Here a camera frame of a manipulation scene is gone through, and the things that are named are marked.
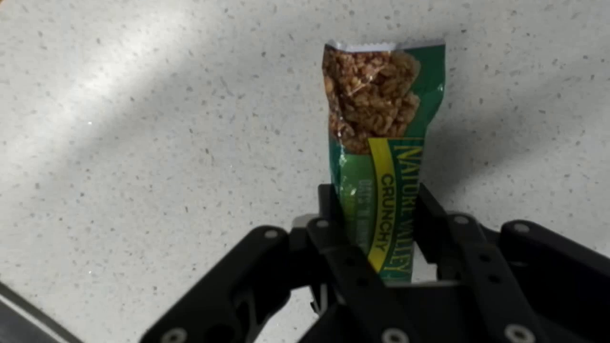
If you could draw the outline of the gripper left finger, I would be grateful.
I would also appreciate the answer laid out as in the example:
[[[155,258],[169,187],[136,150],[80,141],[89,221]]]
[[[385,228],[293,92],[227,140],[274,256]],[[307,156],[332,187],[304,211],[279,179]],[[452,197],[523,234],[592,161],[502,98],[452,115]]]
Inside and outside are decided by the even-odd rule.
[[[289,232],[251,230],[140,343],[254,343],[291,292],[311,287],[318,320],[298,343],[419,343],[394,293],[344,233],[334,187]]]

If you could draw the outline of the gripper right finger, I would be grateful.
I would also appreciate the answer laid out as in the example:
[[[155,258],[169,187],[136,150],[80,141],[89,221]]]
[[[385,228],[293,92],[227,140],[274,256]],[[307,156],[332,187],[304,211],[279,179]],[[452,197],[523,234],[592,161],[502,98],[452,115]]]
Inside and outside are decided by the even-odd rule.
[[[415,239],[437,280],[416,291],[424,343],[610,343],[610,258],[529,220],[499,232],[421,185]]]

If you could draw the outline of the green granola bar packet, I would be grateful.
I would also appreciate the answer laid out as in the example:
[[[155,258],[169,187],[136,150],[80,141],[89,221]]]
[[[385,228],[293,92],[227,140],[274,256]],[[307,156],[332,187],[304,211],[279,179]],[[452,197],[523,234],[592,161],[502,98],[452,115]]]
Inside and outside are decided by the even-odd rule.
[[[444,99],[445,42],[329,41],[322,72],[331,182],[348,238],[383,282],[410,282],[425,139]]]

